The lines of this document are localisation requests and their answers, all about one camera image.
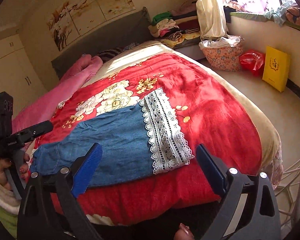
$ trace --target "human hand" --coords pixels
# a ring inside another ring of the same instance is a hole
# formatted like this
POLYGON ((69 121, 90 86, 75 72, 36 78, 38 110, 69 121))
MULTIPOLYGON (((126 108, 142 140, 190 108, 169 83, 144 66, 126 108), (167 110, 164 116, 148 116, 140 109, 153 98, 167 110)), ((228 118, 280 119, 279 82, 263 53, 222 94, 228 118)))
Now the human hand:
POLYGON ((184 224, 179 225, 179 230, 175 233, 173 240, 194 240, 194 235, 189 227, 184 224))
MULTIPOLYGON (((25 153, 23 159, 25 162, 21 165, 20 172, 22 173, 21 178, 26 179, 28 177, 28 169, 29 169, 29 166, 26 162, 30 161, 30 157, 28 154, 25 153)), ((4 169, 9 168, 11 164, 12 163, 10 159, 0 158, 0 185, 5 187, 7 190, 12 190, 12 187, 8 182, 7 176, 4 173, 4 169)))

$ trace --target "laundry basket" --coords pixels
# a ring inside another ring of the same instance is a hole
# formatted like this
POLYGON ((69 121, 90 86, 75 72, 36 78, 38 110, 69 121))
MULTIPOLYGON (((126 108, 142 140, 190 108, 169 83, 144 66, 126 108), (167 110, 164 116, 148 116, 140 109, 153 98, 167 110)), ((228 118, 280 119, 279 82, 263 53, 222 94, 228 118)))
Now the laundry basket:
POLYGON ((208 62, 215 69, 242 71, 239 56, 243 53, 242 41, 235 47, 200 48, 208 62))

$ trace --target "green cloth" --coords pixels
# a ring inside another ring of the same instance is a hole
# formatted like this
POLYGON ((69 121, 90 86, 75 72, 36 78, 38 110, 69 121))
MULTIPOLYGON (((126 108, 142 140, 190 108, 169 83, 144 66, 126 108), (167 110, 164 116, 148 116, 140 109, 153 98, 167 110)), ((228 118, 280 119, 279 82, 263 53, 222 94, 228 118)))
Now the green cloth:
POLYGON ((0 222, 7 231, 17 239, 18 215, 12 215, 0 206, 0 222))
MULTIPOLYGON (((234 17, 242 18, 245 20, 256 21, 256 22, 267 22, 267 21, 274 22, 273 18, 271 18, 271 20, 269 20, 266 17, 264 17, 263 14, 247 13, 247 12, 232 12, 232 13, 230 13, 230 15, 234 16, 234 17)), ((294 28, 294 29, 300 31, 300 26, 296 25, 292 22, 285 21, 284 25, 287 25, 291 28, 294 28)))
POLYGON ((155 26, 158 22, 161 22, 163 19, 172 19, 172 14, 171 12, 165 12, 165 13, 159 13, 156 16, 153 17, 152 19, 152 25, 155 26))

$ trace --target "black baseboard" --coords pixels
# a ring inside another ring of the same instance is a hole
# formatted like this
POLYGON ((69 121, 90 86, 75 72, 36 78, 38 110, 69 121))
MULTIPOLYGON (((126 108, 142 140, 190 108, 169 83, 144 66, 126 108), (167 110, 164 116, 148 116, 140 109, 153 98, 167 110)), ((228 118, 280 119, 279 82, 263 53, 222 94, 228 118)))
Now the black baseboard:
POLYGON ((300 87, 297 84, 288 79, 286 86, 300 98, 300 87))

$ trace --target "window sill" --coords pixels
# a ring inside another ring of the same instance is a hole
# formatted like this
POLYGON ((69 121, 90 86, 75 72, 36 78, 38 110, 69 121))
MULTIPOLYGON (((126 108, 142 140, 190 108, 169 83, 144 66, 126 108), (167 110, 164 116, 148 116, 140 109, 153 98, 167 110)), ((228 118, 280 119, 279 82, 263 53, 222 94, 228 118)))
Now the window sill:
MULTIPOLYGON (((247 13, 247 12, 232 12, 232 13, 230 13, 230 15, 233 17, 238 17, 238 18, 242 18, 245 20, 255 21, 255 22, 267 22, 267 21, 274 22, 273 18, 271 18, 271 20, 269 20, 266 17, 264 17, 263 14, 247 13)), ((292 22, 285 21, 284 25, 287 25, 291 28, 294 28, 294 29, 300 31, 300 26, 293 24, 292 22)))

